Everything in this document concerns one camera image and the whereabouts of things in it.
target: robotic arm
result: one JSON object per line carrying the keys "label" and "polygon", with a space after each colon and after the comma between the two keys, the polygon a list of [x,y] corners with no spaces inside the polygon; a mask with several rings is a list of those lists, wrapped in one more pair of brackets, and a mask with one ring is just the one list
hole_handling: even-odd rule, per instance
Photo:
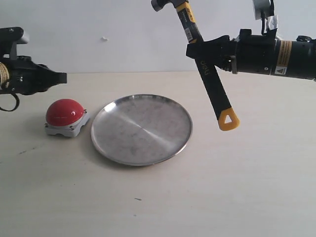
{"label": "robotic arm", "polygon": [[244,72],[315,79],[316,40],[307,36],[299,36],[296,41],[279,40],[274,1],[253,0],[253,5],[256,20],[262,20],[262,35],[241,29],[236,39],[222,36],[189,44],[187,56],[207,58],[218,68],[233,74]]}
{"label": "robotic arm", "polygon": [[33,95],[67,83],[66,73],[35,64],[29,56],[17,56],[17,45],[28,41],[27,34],[20,27],[0,29],[0,94],[11,94],[16,99],[14,109],[0,108],[1,111],[11,112],[19,107],[17,94]]}

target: metal plate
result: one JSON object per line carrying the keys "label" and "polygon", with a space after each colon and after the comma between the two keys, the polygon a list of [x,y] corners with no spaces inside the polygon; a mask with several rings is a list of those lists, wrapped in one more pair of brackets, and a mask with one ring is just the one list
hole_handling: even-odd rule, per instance
{"label": "metal plate", "polygon": [[138,94],[105,106],[93,121],[91,138],[106,158],[146,166],[180,153],[191,133],[191,117],[177,102]]}

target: hammer handle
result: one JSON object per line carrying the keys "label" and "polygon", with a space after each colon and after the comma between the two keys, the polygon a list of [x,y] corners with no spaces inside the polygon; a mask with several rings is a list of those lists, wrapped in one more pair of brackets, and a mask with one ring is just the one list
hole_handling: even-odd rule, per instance
{"label": "hammer handle", "polygon": [[[176,7],[176,10],[189,43],[203,42],[189,3],[184,2]],[[237,128],[239,126],[239,119],[232,109],[215,66],[204,59],[197,59],[196,64],[214,108],[220,129],[222,131],[229,131]],[[227,117],[230,118],[231,122],[226,122]]]}

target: white button base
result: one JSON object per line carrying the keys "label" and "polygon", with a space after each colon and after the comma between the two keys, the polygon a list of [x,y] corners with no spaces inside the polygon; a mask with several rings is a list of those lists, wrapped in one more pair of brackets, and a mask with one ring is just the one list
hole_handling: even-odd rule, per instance
{"label": "white button base", "polygon": [[46,124],[45,132],[47,135],[61,134],[65,137],[77,137],[80,133],[81,127],[86,125],[90,119],[90,114],[86,113],[78,121],[69,124],[68,126],[56,127],[50,124]]}

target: hammer head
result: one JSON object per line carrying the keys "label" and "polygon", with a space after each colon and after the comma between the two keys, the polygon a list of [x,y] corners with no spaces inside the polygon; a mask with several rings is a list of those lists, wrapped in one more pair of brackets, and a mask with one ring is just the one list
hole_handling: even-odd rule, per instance
{"label": "hammer head", "polygon": [[152,0],[152,6],[155,11],[160,11],[167,3],[172,3],[176,8],[181,4],[189,2],[188,0]]}

